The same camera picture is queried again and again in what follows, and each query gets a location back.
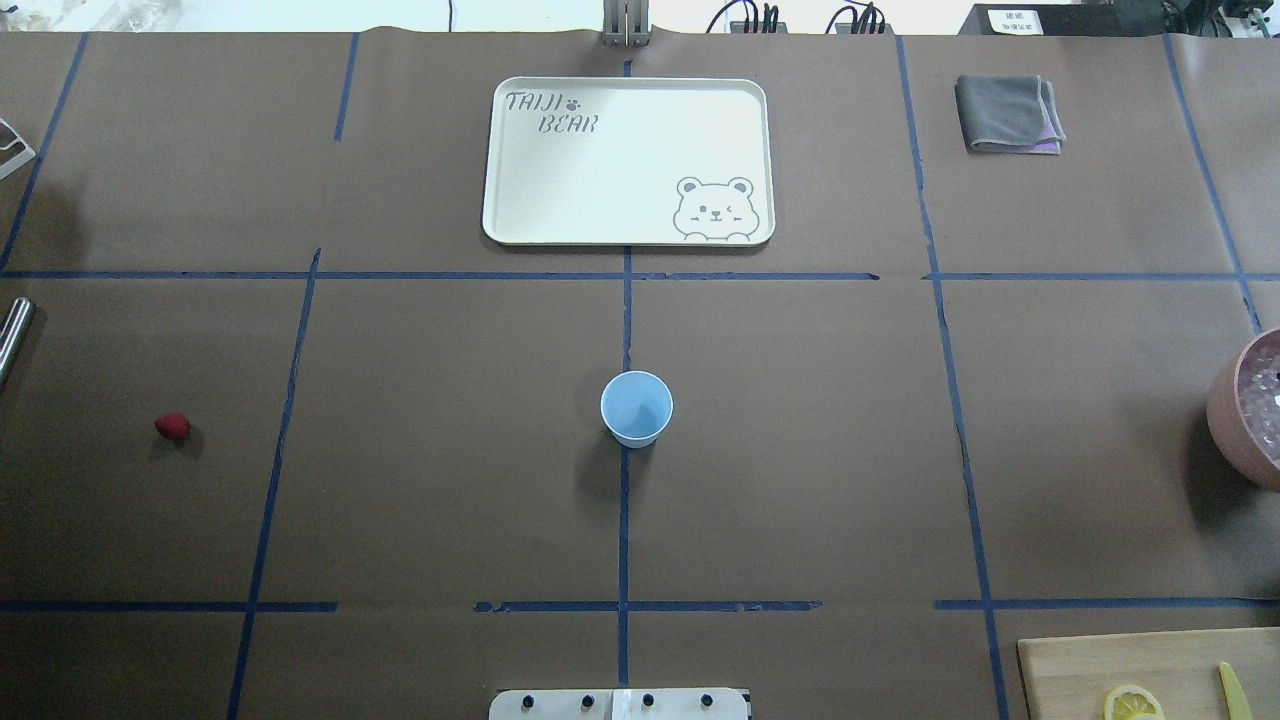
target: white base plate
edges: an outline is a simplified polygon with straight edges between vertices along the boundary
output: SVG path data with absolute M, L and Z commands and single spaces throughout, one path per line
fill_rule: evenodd
M 703 696 L 712 703 L 703 705 Z M 750 720 L 748 697 L 730 688 L 506 691 L 489 705 L 489 720 Z
M 764 90 L 506 79 L 493 96 L 483 224 L 504 245 L 760 245 L 774 227 Z

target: blue tape line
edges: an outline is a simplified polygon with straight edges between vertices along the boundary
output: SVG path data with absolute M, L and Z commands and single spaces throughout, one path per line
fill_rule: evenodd
M 1280 598 L 1251 597 L 1087 597 L 1042 600 L 940 600 L 934 610 L 973 611 L 992 610 L 1123 610 L 1129 607 L 1180 609 L 1180 607 L 1280 607 Z
M 236 657 L 236 676 L 232 680 L 232 697 L 227 706 L 228 720 L 234 720 L 239 712 L 241 689 L 244 685 L 244 667 L 248 664 L 250 644 L 253 639 L 253 616 L 257 612 L 257 598 L 262 588 L 262 569 L 266 565 L 266 546 L 271 538 L 271 516 L 275 512 L 275 496 L 280 487 L 280 469 L 284 466 L 284 441 L 289 433 L 289 420 L 293 415 L 293 397 L 298 384 L 298 364 L 302 359 L 302 343 L 307 337 L 307 322 L 311 318 L 311 300 L 315 296 L 316 269 L 319 265 L 320 250 L 316 250 L 316 254 L 311 258 L 307 290 L 302 296 L 302 316 L 298 320 L 298 334 L 293 341 L 293 360 L 289 363 L 289 383 L 284 393 L 284 407 L 280 411 L 280 432 L 275 438 L 271 482 L 266 488 L 266 503 L 262 509 L 262 529 L 257 538 L 257 556 L 253 560 L 253 578 L 250 580 L 248 606 L 244 611 L 244 626 L 241 630 L 239 653 Z
M 937 278 L 941 273 L 938 266 L 938 250 L 933 237 L 933 223 L 929 220 L 929 209 L 924 201 L 924 163 L 920 156 L 920 140 L 915 128 L 915 108 L 911 102 L 911 81 L 906 69 L 906 45 L 902 36 L 893 36 L 897 45 L 897 70 L 902 81 L 902 105 L 906 110 L 906 128 L 911 141 L 911 161 L 915 167 L 915 190 L 920 204 L 920 224 L 924 227 L 924 237 L 928 241 L 929 273 L 933 275 L 933 302 L 938 315 L 938 333 L 942 338 L 942 357 L 947 372 L 947 388 L 951 393 L 951 415 L 956 425 L 956 436 L 960 441 L 960 461 L 964 470 L 965 496 L 969 503 L 969 532 L 973 536 L 974 564 L 978 569 L 978 588 L 984 601 L 991 600 L 991 580 L 987 577 L 987 551 L 982 541 L 982 520 L 978 515 L 978 493 L 973 484 L 973 465 L 969 461 L 969 438 L 964 427 L 964 409 L 960 405 L 960 383 L 956 379 L 955 356 L 951 351 L 951 329 L 947 325 L 946 301 L 942 295 L 942 282 Z M 991 656 L 991 675 L 996 691 L 996 710 L 1000 720 L 1009 720 L 1009 698 L 1005 693 L 1005 670 L 1000 656 L 1000 638 L 996 632 L 996 614 L 989 607 L 984 609 L 987 626 L 987 652 Z
M 184 272 L 184 270 L 8 270 L 5 279 L 41 281 L 302 281 L 298 272 Z
M 873 273 L 635 273 L 637 281 L 878 281 Z
M 1253 323 L 1253 332 L 1262 332 L 1262 322 L 1258 319 L 1257 306 L 1253 304 L 1253 292 L 1249 291 L 1249 283 L 1244 279 L 1244 268 L 1240 265 L 1240 254 L 1235 249 L 1235 238 L 1231 237 L 1231 228 L 1226 224 L 1226 214 L 1222 213 L 1222 202 L 1217 195 L 1217 184 L 1213 182 L 1213 174 L 1208 170 L 1208 163 L 1204 160 L 1204 150 L 1201 147 L 1199 133 L 1196 132 L 1196 120 L 1192 119 L 1190 106 L 1187 104 L 1187 94 L 1183 91 L 1183 78 L 1178 72 L 1178 60 L 1174 58 L 1174 44 L 1165 36 L 1165 60 L 1169 61 L 1169 74 L 1174 79 L 1174 95 L 1178 96 L 1178 106 L 1183 111 L 1183 122 L 1187 123 L 1187 133 L 1192 138 L 1192 150 L 1196 151 L 1196 161 L 1201 167 L 1201 176 L 1204 177 L 1204 187 L 1208 190 L 1208 200 L 1213 205 L 1213 215 L 1217 217 L 1217 227 L 1222 232 L 1222 240 L 1226 242 L 1226 254 L 1231 258 L 1231 268 L 1235 270 L 1235 277 L 1240 283 L 1240 295 L 1244 299 L 1244 309 L 1249 314 L 1249 322 Z
M 584 601 L 530 601 L 530 602 L 477 602 L 475 612 L 613 612 L 618 603 L 612 600 Z
M 618 503 L 618 687 L 630 684 L 630 621 L 631 602 L 631 448 L 622 448 L 620 461 L 621 502 Z
M 582 601 L 527 601 L 527 602 L 477 602 L 474 611 L 490 615 L 502 612 L 614 612 L 620 602 L 604 600 Z M 628 600 L 627 614 L 631 612 L 810 612 L 822 607 L 820 600 Z
M 819 607 L 820 600 L 639 600 L 630 603 L 632 612 L 810 612 Z
M 621 281 L 623 273 L 358 272 L 325 270 L 323 281 Z
M 622 372 L 631 369 L 631 247 L 622 252 Z
M 929 273 L 927 281 L 1235 282 L 1230 273 Z
M 244 612 L 243 602 L 8 601 L 0 612 Z M 337 612 L 337 602 L 265 602 L 259 612 Z
M 347 126 L 347 102 L 351 101 L 351 78 L 356 74 L 356 53 L 360 50 L 360 33 L 351 33 L 351 50 L 347 51 L 347 77 L 342 81 L 342 102 L 338 105 L 338 124 L 333 129 L 333 141 L 342 142 L 342 131 Z
M 630 60 L 626 69 L 630 70 Z M 631 246 L 622 249 L 622 372 L 631 370 Z M 627 603 L 631 600 L 631 450 L 622 448 L 618 460 L 618 687 L 630 685 L 631 666 L 628 639 L 631 623 Z
M 9 240 L 5 241 L 4 252 L 0 254 L 0 270 L 9 265 L 9 256 L 13 255 L 13 247 L 18 242 L 18 232 L 22 229 L 22 220 L 27 217 L 27 208 L 31 205 L 31 195 L 36 190 L 36 181 L 40 178 L 40 169 L 45 167 L 45 158 L 49 155 L 49 147 L 52 145 L 54 133 L 58 132 L 58 122 L 63 117 L 63 108 L 67 106 L 67 97 L 72 92 L 72 83 L 76 82 L 76 73 L 79 72 L 81 59 L 84 56 L 84 46 L 88 44 L 88 33 L 81 33 L 79 45 L 76 46 L 76 56 L 72 58 L 72 67 L 67 69 L 67 79 L 63 81 L 63 92 L 58 96 L 58 104 L 54 105 L 54 114 L 49 118 L 49 127 L 45 129 L 45 137 L 40 142 L 40 152 L 36 155 L 36 161 L 31 167 L 31 177 L 27 178 L 27 188 L 22 191 L 22 199 L 18 201 L 18 211 L 14 213 L 13 225 L 9 227 Z

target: lemon slice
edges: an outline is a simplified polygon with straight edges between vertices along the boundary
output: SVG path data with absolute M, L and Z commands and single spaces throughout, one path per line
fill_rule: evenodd
M 1165 708 L 1146 688 L 1120 685 L 1102 701 L 1102 720 L 1165 720 Z

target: gray towel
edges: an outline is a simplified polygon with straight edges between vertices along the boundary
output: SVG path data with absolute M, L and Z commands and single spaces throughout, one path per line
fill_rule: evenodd
M 1066 140 L 1053 86 L 1039 76 L 960 76 L 964 140 L 979 152 L 1060 155 Z

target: yellow knife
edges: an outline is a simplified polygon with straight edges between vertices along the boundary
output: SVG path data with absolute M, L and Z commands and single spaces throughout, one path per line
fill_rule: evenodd
M 1231 670 L 1226 662 L 1219 662 L 1217 674 L 1222 676 L 1226 716 L 1231 720 L 1253 720 L 1253 711 L 1249 710 L 1249 701 L 1244 697 L 1244 688 L 1240 687 L 1240 679 L 1235 676 L 1235 670 Z

